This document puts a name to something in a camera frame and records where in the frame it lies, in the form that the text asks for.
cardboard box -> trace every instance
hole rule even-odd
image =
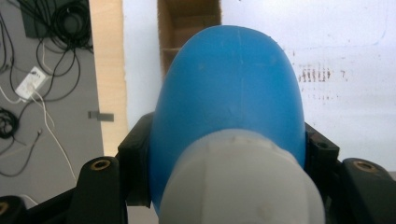
[[[220,25],[219,0],[158,0],[163,77],[181,47],[207,27]]]

wooden panel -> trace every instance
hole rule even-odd
[[[123,59],[121,0],[91,0],[95,69],[102,113],[113,113],[114,122],[102,122],[105,155],[115,155],[128,133]]]
[[[174,17],[219,15],[218,0],[165,0]]]

white cable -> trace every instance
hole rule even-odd
[[[21,98],[19,98],[19,99],[16,100],[16,101],[10,100],[10,99],[6,96],[6,94],[4,93],[3,89],[1,88],[1,86],[0,86],[0,91],[1,91],[1,93],[3,93],[4,98],[6,98],[6,100],[9,101],[11,104],[16,105],[16,104],[18,104],[18,103],[21,102]]]
[[[44,41],[43,41],[43,65],[52,73],[52,72],[53,72],[52,69],[50,69],[50,68],[46,65],[45,58],[46,58],[46,46],[45,46],[45,43],[44,43]]]
[[[50,119],[50,122],[52,123],[52,131],[55,131],[55,122],[53,121],[53,119],[52,119],[52,117],[50,116],[49,112],[48,112],[47,110],[44,109],[43,105],[39,104],[36,100],[34,100],[34,101],[35,101],[35,103],[36,103],[38,106],[40,106],[40,107],[46,112],[47,116],[48,116],[49,119]]]
[[[70,160],[67,157],[67,154],[64,151],[64,148],[62,147],[62,145],[59,142],[58,138],[55,136],[55,134],[53,133],[52,129],[49,127],[49,125],[47,123],[47,114],[48,114],[48,112],[47,112],[47,109],[46,109],[46,104],[44,102],[44,99],[37,91],[34,90],[34,93],[40,98],[41,104],[43,105],[42,108],[44,110],[44,123],[46,124],[46,127],[49,130],[49,133],[52,135],[53,139],[58,144],[58,147],[61,149],[62,153],[64,154],[64,157],[66,158],[67,164],[69,165],[70,171],[72,173],[72,176],[75,179],[75,182],[77,182],[76,176],[75,176],[74,171],[73,171],[72,164],[70,163]],[[39,104],[39,102],[33,96],[31,96],[31,98],[32,98],[33,101],[35,101],[36,104]]]
[[[27,198],[27,199],[29,199],[34,205],[38,205],[38,202],[37,202],[36,200],[34,200],[33,198],[31,198],[31,197],[30,197],[29,195],[27,195],[27,194],[20,194],[20,195],[18,195],[18,196]]]

white power adapter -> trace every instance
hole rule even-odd
[[[26,102],[30,99],[35,91],[38,91],[47,81],[47,76],[43,71],[37,67],[33,67],[26,78],[21,82],[15,92]]]

white plastic cap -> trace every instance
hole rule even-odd
[[[160,224],[325,223],[318,190],[293,156],[244,130],[212,133],[179,158]]]

